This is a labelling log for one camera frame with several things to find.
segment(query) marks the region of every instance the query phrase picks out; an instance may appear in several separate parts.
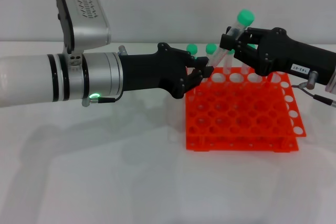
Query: camera vent grille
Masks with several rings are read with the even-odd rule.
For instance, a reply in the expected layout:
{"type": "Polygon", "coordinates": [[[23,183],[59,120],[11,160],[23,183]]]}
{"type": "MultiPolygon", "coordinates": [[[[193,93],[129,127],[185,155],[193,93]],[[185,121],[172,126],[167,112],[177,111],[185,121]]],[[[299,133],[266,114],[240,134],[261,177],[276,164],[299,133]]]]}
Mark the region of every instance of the camera vent grille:
{"type": "Polygon", "coordinates": [[[81,15],[85,18],[96,18],[98,15],[96,14],[95,6],[93,5],[92,0],[76,0],[77,6],[81,15]]]}

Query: green cap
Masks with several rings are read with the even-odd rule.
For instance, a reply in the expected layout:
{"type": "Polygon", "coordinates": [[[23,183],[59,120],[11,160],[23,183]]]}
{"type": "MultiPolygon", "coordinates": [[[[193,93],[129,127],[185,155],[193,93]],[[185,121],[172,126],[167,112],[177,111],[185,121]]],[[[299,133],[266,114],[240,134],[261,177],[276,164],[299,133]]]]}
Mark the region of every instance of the green cap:
{"type": "Polygon", "coordinates": [[[250,26],[254,21],[254,14],[250,10],[242,9],[237,16],[237,20],[244,26],[250,26]]]}
{"type": "Polygon", "coordinates": [[[253,47],[254,49],[256,49],[256,45],[255,44],[248,44],[250,47],[253,47]]]}
{"type": "Polygon", "coordinates": [[[217,49],[216,44],[208,44],[206,45],[205,52],[209,55],[212,55],[217,49]]]}
{"type": "Polygon", "coordinates": [[[191,55],[197,54],[197,46],[195,44],[189,44],[187,46],[187,51],[190,52],[191,55]]]}

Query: test tube rack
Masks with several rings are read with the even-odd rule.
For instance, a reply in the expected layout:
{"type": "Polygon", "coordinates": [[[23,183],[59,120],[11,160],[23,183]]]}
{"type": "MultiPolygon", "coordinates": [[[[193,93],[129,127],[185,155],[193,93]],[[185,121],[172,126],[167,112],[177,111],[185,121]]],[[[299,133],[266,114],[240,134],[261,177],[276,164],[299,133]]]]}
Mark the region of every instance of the test tube rack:
{"type": "Polygon", "coordinates": [[[211,78],[186,94],[186,148],[193,151],[298,151],[306,136],[285,73],[272,80],[232,68],[215,68],[211,78]]]}

